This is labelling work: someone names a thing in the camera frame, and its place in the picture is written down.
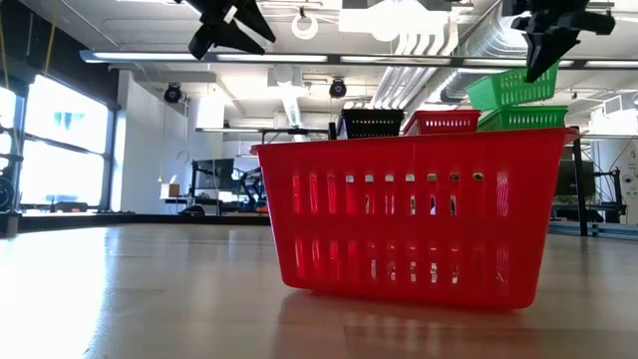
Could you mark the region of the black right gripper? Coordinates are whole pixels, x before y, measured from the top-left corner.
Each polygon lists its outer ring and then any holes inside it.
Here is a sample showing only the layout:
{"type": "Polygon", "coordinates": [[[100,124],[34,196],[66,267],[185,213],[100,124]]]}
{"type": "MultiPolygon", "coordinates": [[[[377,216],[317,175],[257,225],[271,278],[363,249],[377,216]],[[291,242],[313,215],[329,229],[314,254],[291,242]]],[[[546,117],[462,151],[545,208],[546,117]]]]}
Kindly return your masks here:
{"type": "Polygon", "coordinates": [[[535,82],[571,48],[586,30],[588,0],[502,0],[501,15],[514,17],[511,28],[526,32],[526,83],[535,82]]]}

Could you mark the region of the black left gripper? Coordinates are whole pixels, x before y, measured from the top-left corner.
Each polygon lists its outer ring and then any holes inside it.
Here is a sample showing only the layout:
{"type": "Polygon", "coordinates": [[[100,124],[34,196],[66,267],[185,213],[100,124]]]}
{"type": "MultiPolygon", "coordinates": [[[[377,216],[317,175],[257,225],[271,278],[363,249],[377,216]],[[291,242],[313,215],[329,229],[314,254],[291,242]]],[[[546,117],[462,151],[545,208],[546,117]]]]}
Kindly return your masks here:
{"type": "MultiPolygon", "coordinates": [[[[275,34],[255,0],[173,0],[173,3],[188,7],[199,16],[202,23],[212,19],[226,23],[239,21],[269,42],[276,42],[275,34]]],[[[188,44],[189,53],[197,60],[201,60],[211,47],[225,47],[255,55],[265,54],[265,50],[235,23],[226,23],[202,24],[188,44]]]]}

